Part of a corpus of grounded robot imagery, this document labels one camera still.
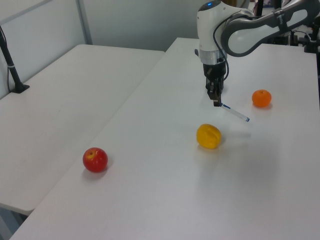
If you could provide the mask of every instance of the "white table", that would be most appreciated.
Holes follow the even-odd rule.
[[[30,212],[164,52],[78,45],[0,100],[0,207]]]
[[[197,47],[178,38],[90,144],[107,171],[79,156],[12,240],[319,239],[315,55],[262,45],[229,57],[222,100],[245,122],[213,107]],[[252,106],[258,89],[272,107]],[[204,123],[222,132],[216,150],[196,142]]]

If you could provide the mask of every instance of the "wall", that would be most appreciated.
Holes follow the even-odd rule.
[[[6,22],[2,29],[22,82],[85,43],[76,0],[52,0]],[[0,98],[7,93],[7,63],[0,51]]]
[[[198,38],[197,12],[207,2],[79,0],[88,39],[94,45],[160,51],[166,51],[177,37]]]

